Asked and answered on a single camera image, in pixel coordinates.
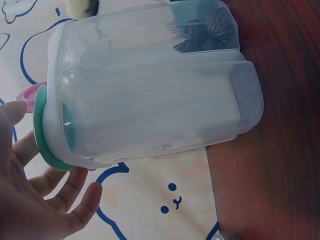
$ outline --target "fabric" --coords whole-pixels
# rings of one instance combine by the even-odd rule
[[[157,1],[100,0],[99,14],[154,3]],[[46,80],[49,37],[67,19],[63,0],[4,0],[0,12],[0,104],[14,101],[21,91]],[[12,141],[32,128],[32,114],[27,114],[14,128]],[[26,166],[26,175],[38,176],[47,167],[38,155]],[[210,240],[217,230],[204,148],[90,172],[75,205],[96,180],[103,185],[99,210],[88,226],[69,240]]]

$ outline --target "translucent plastic container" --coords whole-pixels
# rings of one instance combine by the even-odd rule
[[[100,168],[200,148],[232,140],[262,117],[254,65],[220,1],[67,21],[50,44],[40,114],[47,150],[66,164]]]

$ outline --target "reddish wooden surface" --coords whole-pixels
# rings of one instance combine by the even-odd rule
[[[207,150],[223,233],[320,240],[320,1],[225,0],[259,76],[264,113]]]

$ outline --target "mint green lid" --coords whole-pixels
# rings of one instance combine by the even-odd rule
[[[44,134],[43,129],[43,113],[45,105],[47,103],[47,87],[41,85],[36,93],[34,110],[33,110],[33,127],[34,127],[34,137],[36,145],[40,151],[43,159],[53,168],[60,171],[69,171],[75,168],[72,165],[64,163],[62,160],[56,158],[50,151]],[[68,144],[72,145],[72,139],[68,139]]]

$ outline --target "plastic lid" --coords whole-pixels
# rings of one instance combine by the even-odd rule
[[[44,108],[47,103],[47,87],[42,85],[43,84],[40,84],[38,86],[34,105],[33,127],[35,142],[41,156],[51,167],[60,171],[69,171],[73,169],[74,166],[66,164],[60,159],[56,158],[50,151],[45,139],[42,118]]]
[[[21,92],[17,97],[16,100],[17,101],[24,101],[26,102],[26,112],[27,113],[33,113],[34,112],[34,108],[35,108],[35,100],[36,100],[36,95],[37,95],[37,91],[39,89],[39,87],[41,85],[46,85],[47,86],[47,82],[39,82],[35,85],[32,85],[31,87],[29,87],[28,89],[24,90],[23,92]]]

